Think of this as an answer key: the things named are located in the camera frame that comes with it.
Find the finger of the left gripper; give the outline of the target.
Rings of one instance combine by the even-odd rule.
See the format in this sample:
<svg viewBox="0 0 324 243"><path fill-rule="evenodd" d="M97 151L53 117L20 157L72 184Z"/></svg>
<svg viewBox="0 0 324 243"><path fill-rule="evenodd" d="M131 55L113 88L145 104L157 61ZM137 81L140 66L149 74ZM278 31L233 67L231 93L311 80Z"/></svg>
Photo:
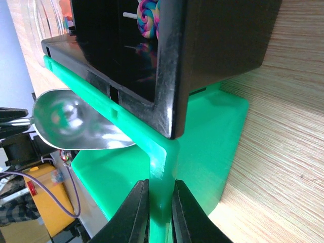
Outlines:
<svg viewBox="0 0 324 243"><path fill-rule="evenodd" d="M30 126L8 126L1 127L0 129L0 138L7 138L14 136L20 133L23 133L30 129Z"/></svg>
<svg viewBox="0 0 324 243"><path fill-rule="evenodd" d="M1 107L0 110L1 120L14 120L28 115L27 109Z"/></svg>

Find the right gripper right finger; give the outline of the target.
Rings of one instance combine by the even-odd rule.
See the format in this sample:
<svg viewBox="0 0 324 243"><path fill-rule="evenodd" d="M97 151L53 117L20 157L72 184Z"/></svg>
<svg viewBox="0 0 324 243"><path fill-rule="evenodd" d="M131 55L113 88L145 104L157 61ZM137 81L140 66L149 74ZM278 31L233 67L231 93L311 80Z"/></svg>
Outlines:
<svg viewBox="0 0 324 243"><path fill-rule="evenodd" d="M176 180L172 197L173 242L232 241L208 218L187 185Z"/></svg>

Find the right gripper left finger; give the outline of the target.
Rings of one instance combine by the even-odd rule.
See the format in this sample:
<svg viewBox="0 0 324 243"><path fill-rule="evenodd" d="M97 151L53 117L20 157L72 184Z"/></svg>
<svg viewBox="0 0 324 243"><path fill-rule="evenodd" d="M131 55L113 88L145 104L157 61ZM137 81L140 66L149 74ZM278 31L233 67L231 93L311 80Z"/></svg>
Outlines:
<svg viewBox="0 0 324 243"><path fill-rule="evenodd" d="M109 222L90 240L96 242L145 242L149 220L149 180L140 180Z"/></svg>

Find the silver metal scoop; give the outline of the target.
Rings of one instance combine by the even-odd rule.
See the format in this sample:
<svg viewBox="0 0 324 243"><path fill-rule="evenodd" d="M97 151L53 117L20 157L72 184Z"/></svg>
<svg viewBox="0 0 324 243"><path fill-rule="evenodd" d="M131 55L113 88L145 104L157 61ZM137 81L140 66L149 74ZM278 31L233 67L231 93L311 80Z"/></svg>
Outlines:
<svg viewBox="0 0 324 243"><path fill-rule="evenodd" d="M50 90L35 101L32 116L1 122L4 128L33 126L48 145L62 150L118 149L134 142L72 90Z"/></svg>

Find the green candy bin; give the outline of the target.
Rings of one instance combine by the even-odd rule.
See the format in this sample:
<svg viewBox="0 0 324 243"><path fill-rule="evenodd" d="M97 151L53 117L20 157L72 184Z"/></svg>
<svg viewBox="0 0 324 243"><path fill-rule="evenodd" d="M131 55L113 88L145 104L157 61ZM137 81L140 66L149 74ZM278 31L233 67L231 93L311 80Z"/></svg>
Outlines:
<svg viewBox="0 0 324 243"><path fill-rule="evenodd" d="M133 141L123 149L82 150L72 169L107 219L132 187L148 179L150 242L171 240L172 194L183 180L206 213L218 204L248 113L248 101L218 84L190 97L184 134L170 140L140 121L87 81L44 58L46 68L77 96L113 122Z"/></svg>

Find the black candy bin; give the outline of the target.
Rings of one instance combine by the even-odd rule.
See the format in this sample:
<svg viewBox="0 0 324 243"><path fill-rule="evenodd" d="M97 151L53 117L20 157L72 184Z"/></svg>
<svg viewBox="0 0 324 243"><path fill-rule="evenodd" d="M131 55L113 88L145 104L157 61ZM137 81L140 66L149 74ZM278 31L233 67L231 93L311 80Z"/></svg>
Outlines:
<svg viewBox="0 0 324 243"><path fill-rule="evenodd" d="M160 1L144 38L138 1L71 1L74 27L42 41L69 69L169 139L184 133L189 95L261 66L281 1Z"/></svg>

